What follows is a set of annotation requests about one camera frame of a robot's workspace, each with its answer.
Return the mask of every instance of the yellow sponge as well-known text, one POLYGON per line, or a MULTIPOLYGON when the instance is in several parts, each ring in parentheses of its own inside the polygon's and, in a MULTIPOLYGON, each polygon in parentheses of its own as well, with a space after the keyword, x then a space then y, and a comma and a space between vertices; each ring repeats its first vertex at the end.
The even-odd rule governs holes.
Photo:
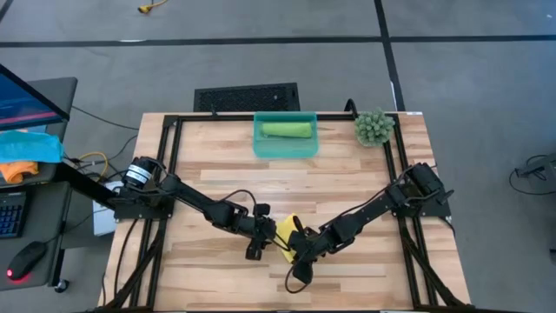
MULTIPOLYGON (((276 223, 276 234, 284 239, 286 243, 289 242, 289 237, 292 235, 292 231, 297 231, 294 224, 294 216, 295 213, 288 216, 284 222, 276 223)), ((284 249, 280 249, 280 251, 284 254, 288 263, 292 263, 294 261, 295 251, 285 251, 284 249)))

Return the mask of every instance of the wooden table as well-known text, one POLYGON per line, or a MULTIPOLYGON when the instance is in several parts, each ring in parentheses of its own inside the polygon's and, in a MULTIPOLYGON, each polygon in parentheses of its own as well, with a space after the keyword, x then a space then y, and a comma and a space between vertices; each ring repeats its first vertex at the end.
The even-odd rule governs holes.
MULTIPOLYGON (((143 115, 135 156, 156 157, 164 115, 143 115)), ((400 113, 400 126, 409 162, 434 164, 423 116, 400 113)), ((165 163, 169 160, 172 131, 165 163)), ((175 173, 214 199, 237 189, 251 190, 258 203, 271 205, 274 219, 281 221, 297 213, 307 226, 316 228, 341 211, 368 200, 389 183, 384 149, 359 145, 354 138, 353 122, 319 122, 318 131, 321 147, 316 157, 268 161, 257 159, 253 153, 251 122, 186 122, 175 173)), ((394 160, 400 174, 394 142, 394 160)), ((244 195, 231 200, 251 207, 244 195)), ((468 303, 452 231, 439 218, 421 220, 432 266, 448 288, 468 303)), ((410 219, 407 222, 412 229, 410 219)), ((130 221, 122 222, 116 229, 105 276, 108 301, 113 297, 116 265, 130 225, 130 221)), ((125 250, 118 288, 136 266, 141 234, 139 221, 125 250)), ((215 229, 201 214, 177 203, 166 233, 155 309, 412 308, 397 222, 390 214, 367 225, 355 243, 342 252, 320 259, 314 265, 314 282, 295 295, 284 290, 284 277, 290 265, 281 252, 271 245, 264 250, 260 262, 249 261, 244 256, 247 245, 247 238, 215 229)), ((421 301, 427 303, 422 274, 416 264, 415 268, 421 301)), ((145 273, 139 304, 145 304, 150 269, 145 273)), ((292 289, 301 286, 295 279, 290 283, 292 289)))

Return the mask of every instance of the black desk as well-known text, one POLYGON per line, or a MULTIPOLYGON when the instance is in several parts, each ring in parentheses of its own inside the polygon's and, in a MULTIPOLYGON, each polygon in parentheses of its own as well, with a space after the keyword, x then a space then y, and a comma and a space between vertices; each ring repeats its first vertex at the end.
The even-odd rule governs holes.
MULTIPOLYGON (((73 77, 47 79, 29 82, 31 86, 45 95, 62 110, 70 113, 73 96, 76 92, 77 80, 73 77)), ((56 123, 48 125, 47 133, 57 135, 63 141, 67 123, 56 123)), ((51 239, 63 231, 68 215, 71 199, 71 188, 69 183, 45 183, 50 181, 56 172, 57 165, 54 163, 40 163, 39 174, 26 177, 22 186, 6 185, 0 182, 0 192, 6 192, 9 188, 27 191, 29 214, 23 226, 23 235, 19 238, 0 240, 0 270, 5 273, 13 256, 25 245, 32 241, 44 241, 51 239)), ((46 283, 56 285, 62 268, 63 236, 48 243, 46 256, 36 265, 29 276, 21 282, 10 281, 5 274, 0 274, 0 290, 17 288, 28 288, 41 286, 46 283)))

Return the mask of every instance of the yellow object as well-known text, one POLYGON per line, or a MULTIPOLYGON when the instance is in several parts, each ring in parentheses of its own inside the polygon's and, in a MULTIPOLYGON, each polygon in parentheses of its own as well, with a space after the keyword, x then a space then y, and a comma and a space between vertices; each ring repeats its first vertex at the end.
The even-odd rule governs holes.
POLYGON ((140 6, 139 8, 137 8, 139 10, 139 12, 143 13, 143 14, 148 14, 151 10, 153 10, 153 8, 159 6, 159 5, 163 5, 167 2, 168 0, 162 0, 159 3, 152 3, 152 4, 145 4, 140 6))
MULTIPOLYGON (((295 213, 288 216, 284 220, 284 222, 276 223, 276 234, 278 234, 278 236, 282 237, 286 243, 289 242, 289 237, 292 235, 292 231, 297 231, 297 228, 295 227, 295 224, 294 224, 294 216, 295 216, 295 213)), ((295 251, 294 250, 285 251, 285 250, 281 249, 281 253, 284 254, 284 256, 286 257, 286 260, 288 260, 288 263, 292 263, 294 261, 294 256, 295 256, 295 251)))
POLYGON ((0 171, 6 183, 22 183, 23 173, 38 174, 38 163, 32 161, 20 161, 0 164, 0 171))
POLYGON ((101 179, 101 177, 104 176, 104 174, 106 174, 106 171, 108 170, 108 158, 106 157, 106 155, 104 153, 95 151, 95 152, 86 153, 86 154, 78 157, 78 159, 83 160, 84 158, 91 157, 91 156, 101 156, 104 159, 103 171, 101 172, 101 175, 96 179, 96 181, 98 182, 101 179))

